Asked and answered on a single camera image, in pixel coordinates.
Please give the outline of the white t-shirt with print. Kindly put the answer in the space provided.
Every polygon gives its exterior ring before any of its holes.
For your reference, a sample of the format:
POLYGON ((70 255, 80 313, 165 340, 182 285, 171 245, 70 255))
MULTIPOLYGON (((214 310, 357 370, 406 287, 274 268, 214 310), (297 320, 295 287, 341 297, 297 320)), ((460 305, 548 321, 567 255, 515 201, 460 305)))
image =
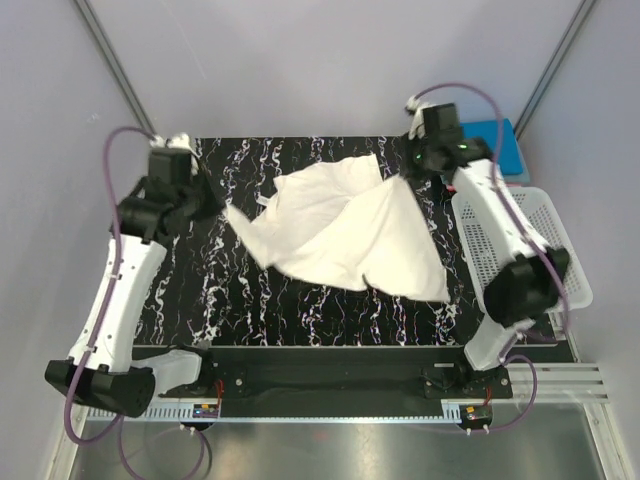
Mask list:
POLYGON ((311 284, 449 301, 447 272, 412 189, 399 175, 384 179, 376 155, 318 162, 274 185, 255 219, 225 209, 261 268, 311 284))

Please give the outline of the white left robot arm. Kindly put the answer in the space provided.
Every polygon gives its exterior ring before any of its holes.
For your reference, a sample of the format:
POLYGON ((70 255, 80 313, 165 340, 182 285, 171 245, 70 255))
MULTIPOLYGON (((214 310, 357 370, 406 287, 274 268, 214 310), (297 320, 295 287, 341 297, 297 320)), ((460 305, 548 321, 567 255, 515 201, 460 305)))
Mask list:
POLYGON ((82 333, 64 360, 52 360, 46 381, 70 404, 141 416, 152 400, 180 388, 193 395, 215 386, 212 357, 174 346, 135 361, 136 326, 145 298, 174 238, 189 222, 222 210, 207 176, 145 176, 117 206, 104 277, 82 333))

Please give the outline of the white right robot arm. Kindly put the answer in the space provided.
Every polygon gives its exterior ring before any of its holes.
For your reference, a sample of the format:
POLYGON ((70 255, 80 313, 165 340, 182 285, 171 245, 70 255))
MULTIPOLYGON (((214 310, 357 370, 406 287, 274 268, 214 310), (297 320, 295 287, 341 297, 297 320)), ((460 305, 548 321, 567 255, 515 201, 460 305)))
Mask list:
POLYGON ((564 280, 571 263, 564 247, 554 248, 530 224, 508 190, 488 146, 479 138, 430 145, 425 138, 402 136, 404 168, 412 180, 450 180, 466 201, 496 255, 498 271, 484 287, 484 318, 466 343, 454 384, 476 396, 490 383, 490 370, 506 355, 535 319, 560 304, 563 326, 570 304, 564 280))

